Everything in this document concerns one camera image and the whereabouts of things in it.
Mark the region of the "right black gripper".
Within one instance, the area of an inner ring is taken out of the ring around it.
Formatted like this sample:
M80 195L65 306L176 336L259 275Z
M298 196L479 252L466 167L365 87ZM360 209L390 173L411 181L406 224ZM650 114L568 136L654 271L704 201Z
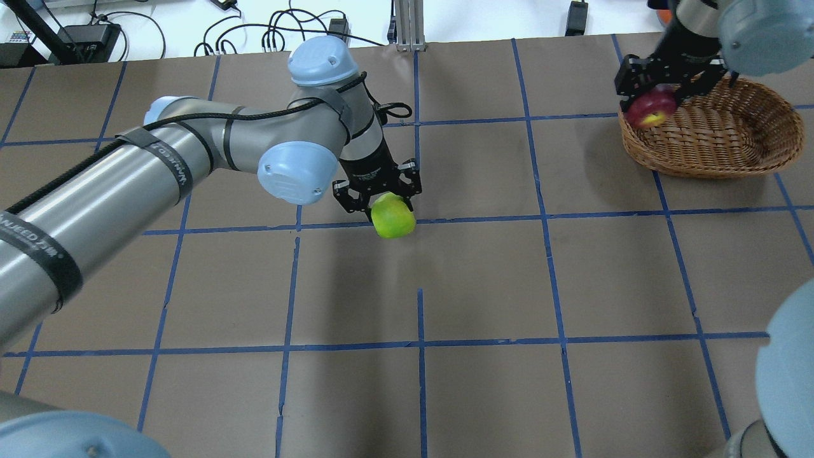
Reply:
M664 32L649 56L623 56L614 77L620 104L630 106L661 85L677 87L674 92L677 104L709 94L728 71L720 49L718 38L692 32Z

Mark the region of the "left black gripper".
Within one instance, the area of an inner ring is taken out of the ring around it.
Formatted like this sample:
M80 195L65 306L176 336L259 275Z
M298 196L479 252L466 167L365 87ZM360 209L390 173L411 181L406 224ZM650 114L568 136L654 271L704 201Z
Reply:
M387 192L397 195L410 212L415 212L411 198L424 191L416 158L397 164L389 145L382 140L369 155L352 160L341 158L338 164L347 178L332 183L333 196L345 212L363 212L372 220L370 199Z

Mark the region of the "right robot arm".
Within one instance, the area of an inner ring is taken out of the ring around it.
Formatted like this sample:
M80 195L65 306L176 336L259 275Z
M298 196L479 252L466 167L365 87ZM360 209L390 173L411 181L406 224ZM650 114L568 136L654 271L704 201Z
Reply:
M708 94L725 74L765 76L812 56L811 1L649 1L672 17L648 56L623 57L614 88L620 108L664 85L676 104Z

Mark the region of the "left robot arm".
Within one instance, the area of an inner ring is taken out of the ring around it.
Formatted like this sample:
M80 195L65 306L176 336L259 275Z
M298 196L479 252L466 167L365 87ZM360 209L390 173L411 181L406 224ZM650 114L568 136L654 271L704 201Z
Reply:
M2 212L2 350L72 301L98 270L216 169L256 175L273 197L313 205L332 194L383 235L396 214L415 223L415 159L398 164L383 127L402 102L379 104L348 46L307 39L287 60L287 107L197 97L153 101L130 128Z

